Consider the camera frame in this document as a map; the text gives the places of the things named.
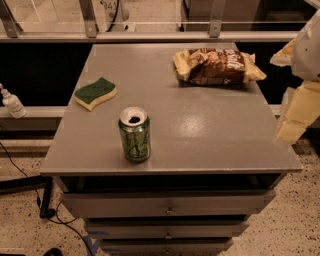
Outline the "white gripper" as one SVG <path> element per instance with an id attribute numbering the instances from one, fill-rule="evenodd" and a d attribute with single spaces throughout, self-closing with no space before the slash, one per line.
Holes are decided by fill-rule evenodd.
<path id="1" fill-rule="evenodd" d="M 303 80 L 283 95 L 275 138 L 294 144 L 320 117 L 320 10 L 306 23 L 297 37 L 275 53 L 270 63 L 290 66 L 292 73 Z"/>

